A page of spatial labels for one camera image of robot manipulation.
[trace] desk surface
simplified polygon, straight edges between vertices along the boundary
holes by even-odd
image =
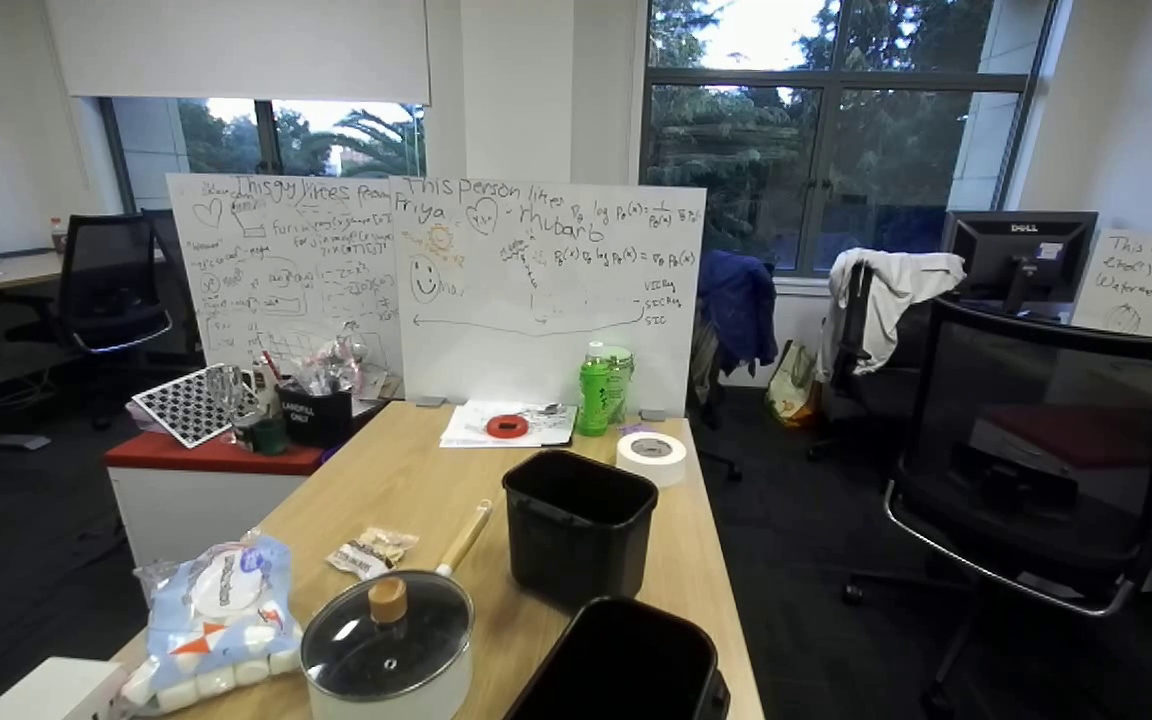
[[[506,715],[527,676],[539,670],[543,652],[568,627],[568,618],[526,597],[507,573],[500,478],[531,454],[439,454],[435,444],[445,426],[448,410],[383,410],[261,529],[292,549],[292,618],[308,626],[338,592],[347,589],[347,580],[323,563],[341,540],[364,531],[367,526],[405,529],[420,535],[410,567],[432,567],[474,507],[497,498],[497,514],[458,567],[458,580],[476,609],[474,696],[461,715]],[[669,422],[662,434],[691,444],[684,422]],[[571,454],[611,462],[611,448],[617,435],[605,435],[582,441]],[[731,687],[728,715],[765,715],[697,456],[690,462],[690,482],[662,492],[653,514],[641,599],[699,626],[718,641],[720,673]],[[146,637],[136,637],[115,660],[136,670],[140,655]],[[308,715],[308,693],[300,676],[282,676],[196,703],[183,715],[292,720]]]
[[[0,293],[7,287],[33,287],[33,283],[55,283],[59,281],[59,258],[35,254],[35,258],[0,258]]]

